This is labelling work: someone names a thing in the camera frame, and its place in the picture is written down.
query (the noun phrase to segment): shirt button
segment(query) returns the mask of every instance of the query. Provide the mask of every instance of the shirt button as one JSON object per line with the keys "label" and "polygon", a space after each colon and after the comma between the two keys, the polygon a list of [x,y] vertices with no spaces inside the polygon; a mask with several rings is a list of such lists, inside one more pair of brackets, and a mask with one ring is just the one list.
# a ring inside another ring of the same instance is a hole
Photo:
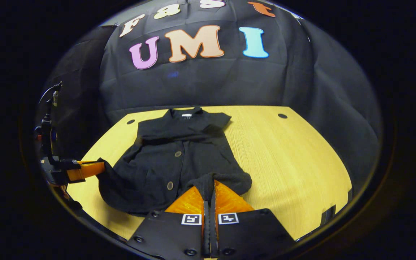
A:
{"label": "shirt button", "polygon": [[168,185],[166,185],[166,187],[168,188],[168,191],[172,190],[174,187],[174,184],[172,181],[168,182]]}

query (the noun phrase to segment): screw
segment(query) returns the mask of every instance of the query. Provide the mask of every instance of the screw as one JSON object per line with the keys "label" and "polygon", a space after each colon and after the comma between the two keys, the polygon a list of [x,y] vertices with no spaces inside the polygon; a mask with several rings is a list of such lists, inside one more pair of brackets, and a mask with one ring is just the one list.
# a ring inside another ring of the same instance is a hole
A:
{"label": "screw", "polygon": [[144,239],[142,237],[134,237],[134,241],[136,241],[137,243],[142,243],[144,242]]}
{"label": "screw", "polygon": [[195,250],[185,250],[184,254],[193,256],[193,255],[197,254],[197,251],[195,251]]}
{"label": "screw", "polygon": [[224,255],[233,255],[235,253],[235,250],[233,250],[232,248],[226,248],[225,250],[223,250],[222,253]]}

